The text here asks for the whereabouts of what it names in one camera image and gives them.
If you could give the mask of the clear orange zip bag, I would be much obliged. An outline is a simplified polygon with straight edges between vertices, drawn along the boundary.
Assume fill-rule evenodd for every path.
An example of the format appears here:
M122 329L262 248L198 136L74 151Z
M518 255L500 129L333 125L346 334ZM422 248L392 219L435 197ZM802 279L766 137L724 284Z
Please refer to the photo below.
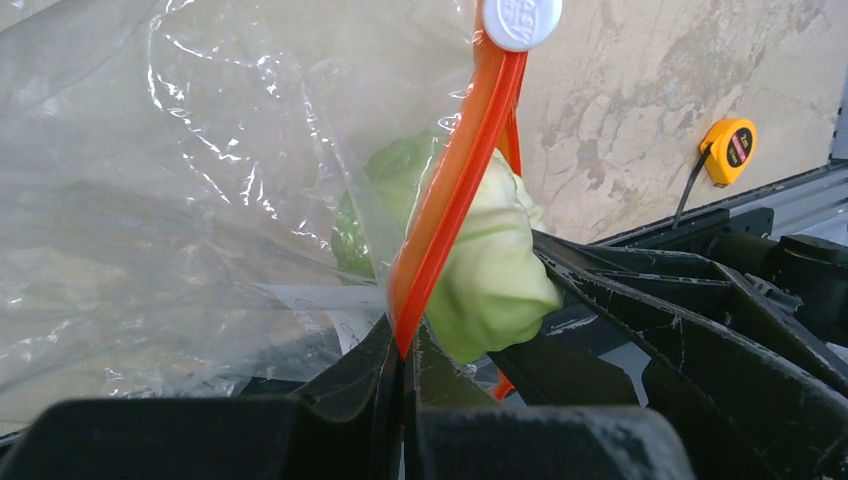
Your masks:
M390 280L474 1L59 1L1 32L1 427L307 381Z

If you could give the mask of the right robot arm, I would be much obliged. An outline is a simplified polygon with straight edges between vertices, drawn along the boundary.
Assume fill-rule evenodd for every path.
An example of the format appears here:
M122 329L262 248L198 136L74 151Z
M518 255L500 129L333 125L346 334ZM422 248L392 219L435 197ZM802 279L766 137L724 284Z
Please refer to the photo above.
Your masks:
M623 405L635 384L603 334L648 357L647 405L700 479L847 475L847 250L730 233L705 255L534 236L565 296L531 340L494 354L531 405Z

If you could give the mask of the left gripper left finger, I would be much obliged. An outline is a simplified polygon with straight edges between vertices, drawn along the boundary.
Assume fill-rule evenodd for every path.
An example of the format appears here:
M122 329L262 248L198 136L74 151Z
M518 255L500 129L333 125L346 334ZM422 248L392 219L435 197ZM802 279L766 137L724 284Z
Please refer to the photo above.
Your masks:
M44 411L5 479L385 479L398 469L399 367L381 319L313 380L229 398L82 399Z

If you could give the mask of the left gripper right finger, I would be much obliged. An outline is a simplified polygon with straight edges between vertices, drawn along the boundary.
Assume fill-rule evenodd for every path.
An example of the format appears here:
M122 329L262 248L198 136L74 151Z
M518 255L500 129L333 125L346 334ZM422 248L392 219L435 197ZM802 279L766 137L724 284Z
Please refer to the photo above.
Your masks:
M508 406L440 349L427 324L405 364L408 479L692 479L683 442L639 406Z

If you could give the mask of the green cabbage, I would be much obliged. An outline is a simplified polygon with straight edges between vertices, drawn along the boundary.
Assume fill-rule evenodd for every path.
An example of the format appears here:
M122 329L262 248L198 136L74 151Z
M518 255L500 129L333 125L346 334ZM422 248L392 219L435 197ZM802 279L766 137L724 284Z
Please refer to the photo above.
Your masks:
M391 142L365 165L399 227L406 227L444 143L424 131ZM431 332L455 362L529 341L561 308L562 294L533 252L534 232L545 229L542 207L494 151L426 308Z

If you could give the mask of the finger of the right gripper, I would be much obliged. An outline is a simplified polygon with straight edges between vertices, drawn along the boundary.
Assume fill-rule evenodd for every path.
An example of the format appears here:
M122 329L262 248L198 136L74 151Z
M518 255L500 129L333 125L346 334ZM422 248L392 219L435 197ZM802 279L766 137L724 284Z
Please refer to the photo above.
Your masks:
M693 253L581 245L538 232L536 254L552 278L626 287L739 332L784 324L802 306L771 282Z
M630 378L568 338L602 325L649 362L648 405L682 439L704 478L843 479L847 365L795 318L739 332L660 299L600 280L549 278L565 296L530 341L493 354L530 405L626 405Z

